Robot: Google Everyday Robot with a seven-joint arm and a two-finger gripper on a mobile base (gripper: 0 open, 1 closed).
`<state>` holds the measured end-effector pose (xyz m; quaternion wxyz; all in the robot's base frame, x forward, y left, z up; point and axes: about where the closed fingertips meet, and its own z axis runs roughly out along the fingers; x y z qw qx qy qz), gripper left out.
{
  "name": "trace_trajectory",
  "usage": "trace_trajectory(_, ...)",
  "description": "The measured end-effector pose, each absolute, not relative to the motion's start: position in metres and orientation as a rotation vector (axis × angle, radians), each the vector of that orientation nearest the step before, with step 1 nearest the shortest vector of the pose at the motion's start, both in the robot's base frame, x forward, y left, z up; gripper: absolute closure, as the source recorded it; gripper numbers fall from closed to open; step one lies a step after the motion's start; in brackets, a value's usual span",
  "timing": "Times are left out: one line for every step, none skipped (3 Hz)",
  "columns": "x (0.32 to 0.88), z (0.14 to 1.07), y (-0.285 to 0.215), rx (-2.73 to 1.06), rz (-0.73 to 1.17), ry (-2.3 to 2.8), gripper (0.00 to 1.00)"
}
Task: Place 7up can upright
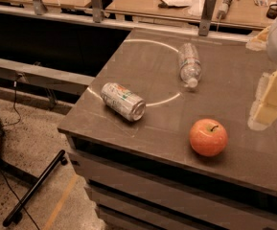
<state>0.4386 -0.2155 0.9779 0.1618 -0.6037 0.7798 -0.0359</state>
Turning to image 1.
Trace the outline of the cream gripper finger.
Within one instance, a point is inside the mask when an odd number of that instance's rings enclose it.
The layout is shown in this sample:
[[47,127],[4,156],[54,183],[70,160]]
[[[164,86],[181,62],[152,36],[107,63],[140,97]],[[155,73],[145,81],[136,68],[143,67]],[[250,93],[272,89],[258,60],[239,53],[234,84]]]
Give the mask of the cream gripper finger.
[[252,105],[252,124],[270,126],[277,119],[277,71],[263,73]]

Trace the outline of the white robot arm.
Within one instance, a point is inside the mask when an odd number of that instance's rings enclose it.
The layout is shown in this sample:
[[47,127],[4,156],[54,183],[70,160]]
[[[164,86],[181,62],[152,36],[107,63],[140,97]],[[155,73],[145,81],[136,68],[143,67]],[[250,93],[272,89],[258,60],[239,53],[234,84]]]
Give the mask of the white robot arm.
[[[277,17],[268,31],[266,52],[269,59],[277,64]],[[262,74],[255,98],[248,126],[253,130],[264,130],[277,119],[277,70]]]

